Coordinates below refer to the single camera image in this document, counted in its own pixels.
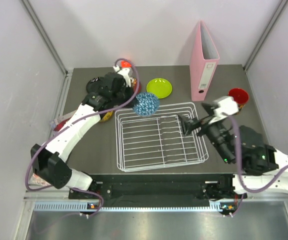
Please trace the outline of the red floral plate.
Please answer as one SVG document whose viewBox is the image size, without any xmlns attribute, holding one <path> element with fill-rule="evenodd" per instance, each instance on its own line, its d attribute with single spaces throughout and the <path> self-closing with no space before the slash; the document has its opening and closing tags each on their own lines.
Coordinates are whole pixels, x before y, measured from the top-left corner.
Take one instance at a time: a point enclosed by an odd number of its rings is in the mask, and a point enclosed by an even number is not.
<svg viewBox="0 0 288 240">
<path fill-rule="evenodd" d="M 137 94 L 139 94 L 141 92 L 141 88 L 142 88 L 141 83 L 138 82 L 137 79 L 134 77 L 131 77 L 130 80 L 131 80 L 131 86 L 133 88 L 133 91 L 135 91 L 138 88 Z"/>
</svg>

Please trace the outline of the yellow plate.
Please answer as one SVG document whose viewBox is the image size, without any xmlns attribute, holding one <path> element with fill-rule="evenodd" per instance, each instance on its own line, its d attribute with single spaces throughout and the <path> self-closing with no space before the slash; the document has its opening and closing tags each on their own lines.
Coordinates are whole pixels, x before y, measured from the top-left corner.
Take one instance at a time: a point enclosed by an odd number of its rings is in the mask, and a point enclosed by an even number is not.
<svg viewBox="0 0 288 240">
<path fill-rule="evenodd" d="M 101 114 L 101 120 L 100 122 L 101 123 L 104 123 L 106 121 L 108 121 L 112 116 L 113 116 L 114 112 L 113 111 L 110 111 L 110 112 L 107 112 L 105 114 Z"/>
</svg>

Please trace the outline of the red blue patterned bowl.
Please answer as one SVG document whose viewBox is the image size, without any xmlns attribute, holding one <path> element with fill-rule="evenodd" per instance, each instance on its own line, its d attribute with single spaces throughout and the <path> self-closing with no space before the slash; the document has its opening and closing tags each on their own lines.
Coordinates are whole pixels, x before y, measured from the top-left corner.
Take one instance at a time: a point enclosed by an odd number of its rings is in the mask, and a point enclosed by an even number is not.
<svg viewBox="0 0 288 240">
<path fill-rule="evenodd" d="M 142 117 L 151 116 L 159 109 L 159 98 L 150 92 L 141 92 L 136 95 L 138 103 L 134 105 L 133 111 Z"/>
</svg>

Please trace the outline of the black glossy plate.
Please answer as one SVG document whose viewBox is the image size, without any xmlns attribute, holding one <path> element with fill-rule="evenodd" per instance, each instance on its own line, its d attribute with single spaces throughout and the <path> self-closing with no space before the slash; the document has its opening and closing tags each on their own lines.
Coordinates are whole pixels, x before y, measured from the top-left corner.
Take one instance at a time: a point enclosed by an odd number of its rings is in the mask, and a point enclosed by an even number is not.
<svg viewBox="0 0 288 240">
<path fill-rule="evenodd" d="M 92 80 L 88 81 L 86 84 L 87 93 L 100 93 L 104 92 L 104 88 L 106 87 L 106 81 L 104 77 L 95 77 Z"/>
</svg>

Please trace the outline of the green plate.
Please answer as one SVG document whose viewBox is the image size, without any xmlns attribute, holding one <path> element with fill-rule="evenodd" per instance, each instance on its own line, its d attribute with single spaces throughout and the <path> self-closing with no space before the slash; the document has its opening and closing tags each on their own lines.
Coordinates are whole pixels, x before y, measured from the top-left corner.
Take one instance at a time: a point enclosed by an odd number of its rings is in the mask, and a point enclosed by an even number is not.
<svg viewBox="0 0 288 240">
<path fill-rule="evenodd" d="M 172 84 L 167 79 L 154 78 L 147 84 L 146 91 L 164 99 L 172 93 Z"/>
</svg>

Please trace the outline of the white wire dish rack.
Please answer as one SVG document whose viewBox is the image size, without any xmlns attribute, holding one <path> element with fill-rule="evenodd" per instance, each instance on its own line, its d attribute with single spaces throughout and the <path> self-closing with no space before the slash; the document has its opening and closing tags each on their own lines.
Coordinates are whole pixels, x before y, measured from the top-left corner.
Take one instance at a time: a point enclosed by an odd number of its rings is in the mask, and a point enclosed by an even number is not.
<svg viewBox="0 0 288 240">
<path fill-rule="evenodd" d="M 115 112 L 117 168 L 138 172 L 201 164 L 209 154 L 203 137 L 194 130 L 182 133 L 179 116 L 198 117 L 192 102 L 167 104 L 151 116 L 130 109 Z"/>
</svg>

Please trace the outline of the red cup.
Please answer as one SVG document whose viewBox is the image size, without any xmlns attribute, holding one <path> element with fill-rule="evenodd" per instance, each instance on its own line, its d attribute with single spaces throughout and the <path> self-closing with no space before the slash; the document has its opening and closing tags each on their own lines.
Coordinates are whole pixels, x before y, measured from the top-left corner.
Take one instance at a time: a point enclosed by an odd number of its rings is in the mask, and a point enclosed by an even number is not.
<svg viewBox="0 0 288 240">
<path fill-rule="evenodd" d="M 239 110 L 242 110 L 242 108 L 245 106 L 245 104 L 249 100 L 249 94 L 247 91 L 245 91 L 242 88 L 232 88 L 228 95 L 230 97 L 233 97 L 234 101 L 237 103 Z"/>
</svg>

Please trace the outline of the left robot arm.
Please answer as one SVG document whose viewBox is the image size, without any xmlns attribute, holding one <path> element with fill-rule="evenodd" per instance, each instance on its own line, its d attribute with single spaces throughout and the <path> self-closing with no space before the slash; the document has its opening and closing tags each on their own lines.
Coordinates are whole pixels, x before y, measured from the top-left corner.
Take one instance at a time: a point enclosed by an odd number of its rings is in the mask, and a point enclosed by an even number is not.
<svg viewBox="0 0 288 240">
<path fill-rule="evenodd" d="M 90 80 L 87 95 L 59 133 L 43 146 L 36 144 L 31 149 L 33 173 L 57 189 L 77 188 L 86 198 L 96 195 L 93 179 L 69 168 L 66 161 L 85 133 L 106 113 L 115 111 L 117 106 L 131 108 L 137 103 L 133 98 L 131 70 L 117 67 L 114 70 Z"/>
</svg>

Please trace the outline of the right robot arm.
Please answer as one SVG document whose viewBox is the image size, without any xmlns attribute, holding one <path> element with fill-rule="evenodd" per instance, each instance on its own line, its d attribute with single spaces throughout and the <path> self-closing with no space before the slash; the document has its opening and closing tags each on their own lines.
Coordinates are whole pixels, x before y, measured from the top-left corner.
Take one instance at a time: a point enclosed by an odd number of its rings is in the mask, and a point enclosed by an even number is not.
<svg viewBox="0 0 288 240">
<path fill-rule="evenodd" d="M 203 195 L 210 200 L 241 199 L 247 193 L 288 194 L 288 155 L 265 144 L 261 134 L 244 125 L 226 128 L 223 121 L 178 116 L 184 136 L 196 132 L 206 136 L 226 164 L 235 164 L 239 174 L 221 176 L 217 183 L 205 183 Z"/>
</svg>

